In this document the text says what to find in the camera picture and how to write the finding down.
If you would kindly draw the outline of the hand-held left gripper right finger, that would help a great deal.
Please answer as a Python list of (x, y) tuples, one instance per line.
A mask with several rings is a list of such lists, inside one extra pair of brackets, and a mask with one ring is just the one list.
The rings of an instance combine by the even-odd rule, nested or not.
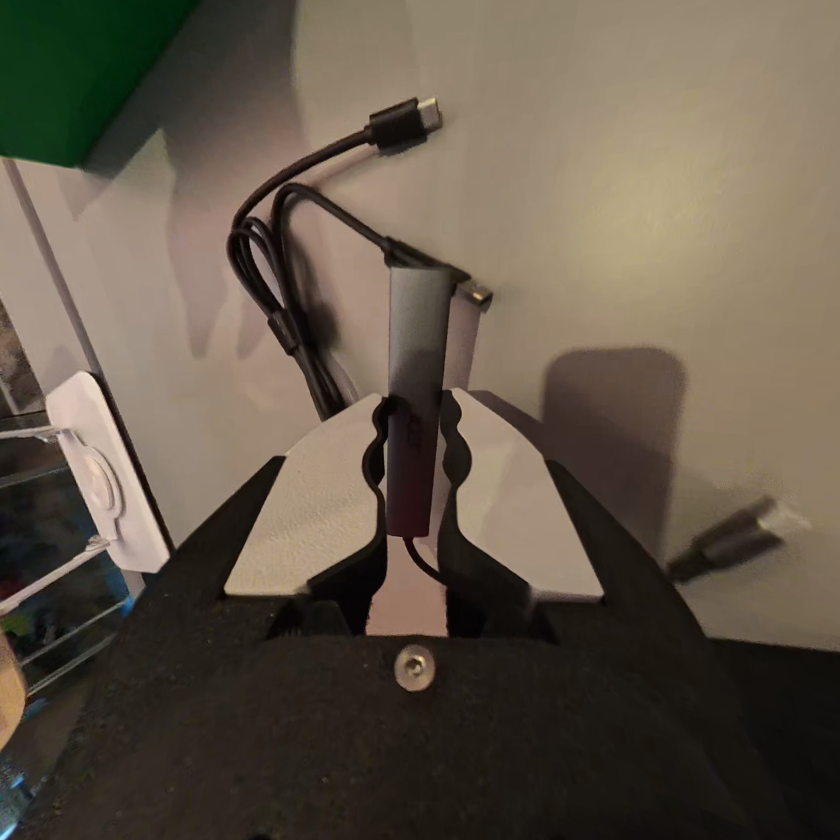
[(446, 585), (475, 603), (599, 602), (602, 584), (540, 452), (462, 389), (443, 395)]

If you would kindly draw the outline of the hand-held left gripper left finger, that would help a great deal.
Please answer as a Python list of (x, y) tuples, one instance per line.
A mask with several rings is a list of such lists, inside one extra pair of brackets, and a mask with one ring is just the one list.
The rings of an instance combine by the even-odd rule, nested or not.
[(315, 592), (368, 560), (385, 561), (387, 400), (368, 395), (286, 453), (224, 593)]

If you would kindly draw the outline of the grey usb hub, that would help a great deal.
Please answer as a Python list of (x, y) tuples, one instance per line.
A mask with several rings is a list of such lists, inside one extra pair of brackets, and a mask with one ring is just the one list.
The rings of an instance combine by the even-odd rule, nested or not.
[(432, 517), (439, 412), (446, 387), (469, 383), (480, 314), (456, 303), (455, 359), (446, 355), (455, 269), (393, 266), (390, 277), (386, 527), (400, 539), (425, 538)]

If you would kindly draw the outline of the clear acrylic rack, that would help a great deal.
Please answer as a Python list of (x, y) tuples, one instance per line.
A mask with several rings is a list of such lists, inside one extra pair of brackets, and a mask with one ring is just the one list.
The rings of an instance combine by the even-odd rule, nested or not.
[(1, 443), (1, 596), (18, 598), (60, 576), (2, 615), (28, 698), (75, 677), (115, 638), (134, 599), (105, 551), (65, 566), (94, 547), (97, 530), (57, 443), (8, 437)]

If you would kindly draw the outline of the green plastic bin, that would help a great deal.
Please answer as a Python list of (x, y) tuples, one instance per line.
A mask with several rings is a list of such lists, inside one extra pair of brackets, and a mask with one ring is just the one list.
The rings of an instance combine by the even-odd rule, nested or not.
[(196, 5), (2, 1), (2, 157), (81, 165)]

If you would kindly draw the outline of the white plastic mount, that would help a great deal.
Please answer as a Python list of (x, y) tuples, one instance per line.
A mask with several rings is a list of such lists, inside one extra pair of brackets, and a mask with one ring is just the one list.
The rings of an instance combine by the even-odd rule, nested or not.
[(50, 425), (111, 560), (157, 573), (171, 549), (141, 472), (98, 380), (79, 371), (45, 398)]

